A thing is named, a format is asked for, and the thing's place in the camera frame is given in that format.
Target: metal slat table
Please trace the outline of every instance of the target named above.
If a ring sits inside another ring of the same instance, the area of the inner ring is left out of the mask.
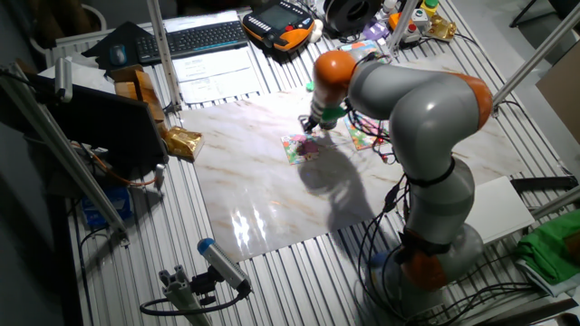
[[[455,6],[440,1],[439,14],[457,23],[458,32],[477,41]],[[150,30],[150,24],[142,25]],[[75,36],[59,40],[57,47],[47,52],[46,61],[52,66],[58,57],[83,52],[106,36],[107,32]],[[266,57],[253,44],[249,45],[251,62],[256,70],[262,91],[233,98],[190,105],[196,110],[221,103],[249,99],[277,91],[304,86],[312,80],[315,59],[324,52],[342,45],[323,38],[309,44],[301,53]],[[400,52],[397,62],[407,62],[439,53],[450,53],[460,63],[464,73],[485,81],[492,92],[503,84],[504,77],[474,43],[456,38],[453,42],[427,42],[411,50]],[[151,76],[161,102],[169,103],[168,87],[163,79],[161,65],[145,68]],[[513,94],[507,100],[518,102]],[[564,176],[558,156],[536,123],[525,110],[511,104],[502,104],[497,117],[527,171],[512,178]],[[180,125],[179,113],[169,115],[170,125]],[[111,231],[100,232],[89,239],[82,250],[78,244],[91,230],[81,222],[79,212],[68,217],[78,290],[81,297],[85,325],[187,325],[182,317],[156,318],[143,315],[139,305],[162,298],[158,271],[182,264],[188,275],[204,273],[208,265],[197,253],[197,243],[212,237],[208,214],[199,188],[194,166],[171,157],[166,169],[166,180],[161,197],[153,187],[132,188],[135,217],[128,221],[130,245],[121,247]],[[149,180],[152,175],[143,176]],[[541,206],[563,192],[537,191],[522,196],[527,206]],[[534,224],[556,217],[545,216]],[[240,263],[252,280],[254,294],[249,300],[221,312],[212,312],[214,325],[395,325],[397,322],[371,303],[363,293],[357,278],[356,260],[364,228],[370,222],[320,235],[316,238],[262,254]],[[382,232],[373,245],[374,252],[393,248],[403,222],[397,215],[382,220]],[[474,294],[477,290],[496,283],[524,282],[522,275],[508,259],[501,259],[515,247],[520,235],[514,234],[486,248],[481,268],[467,281],[446,289],[447,304]],[[368,241],[364,245],[368,253]],[[224,284],[216,291],[217,301],[228,302],[235,294]],[[472,310],[462,324],[473,324],[533,301],[537,293],[512,293],[487,301]],[[453,317],[458,309],[444,313],[440,320]],[[171,309],[163,304],[163,309]]]

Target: computer mouse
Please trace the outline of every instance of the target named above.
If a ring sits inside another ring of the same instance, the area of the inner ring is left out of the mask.
[[[113,45],[109,50],[109,60],[112,65],[123,65],[127,63],[127,53],[125,53],[125,45]]]

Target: marble surface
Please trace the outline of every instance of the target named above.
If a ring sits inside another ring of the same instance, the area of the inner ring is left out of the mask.
[[[318,159],[290,165],[281,138],[302,133],[297,117],[310,100],[299,89],[180,113],[206,137],[195,170],[214,237],[234,261],[371,219],[401,178],[400,165],[356,150],[342,120],[320,132]],[[477,185],[524,167],[492,119],[454,153]]]

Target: monitor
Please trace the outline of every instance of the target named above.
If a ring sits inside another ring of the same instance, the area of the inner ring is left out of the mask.
[[[36,87],[54,92],[54,79],[26,76]],[[116,168],[154,168],[169,160],[146,102],[73,85],[70,102],[47,108],[67,139],[109,150],[107,160]]]

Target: paper sheet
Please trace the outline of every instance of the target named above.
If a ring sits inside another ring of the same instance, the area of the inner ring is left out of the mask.
[[[256,74],[251,68],[182,82],[179,87],[187,104],[221,100],[260,90]]]
[[[73,58],[66,57],[65,59],[71,61]],[[104,77],[106,73],[105,70],[86,67],[75,62],[71,62],[71,70],[72,83],[74,85],[83,86],[97,91],[108,92],[109,94],[115,93],[115,85],[112,82],[107,81],[107,79]],[[38,75],[46,78],[54,78],[54,67],[48,68],[47,70],[40,72]]]
[[[235,22],[236,20],[239,20],[236,11],[230,10],[217,14],[204,14],[200,16],[167,19],[164,20],[163,23],[165,24],[165,30],[167,33],[171,33],[209,24]]]
[[[173,61],[179,82],[237,72],[251,67],[247,48],[220,51]]]

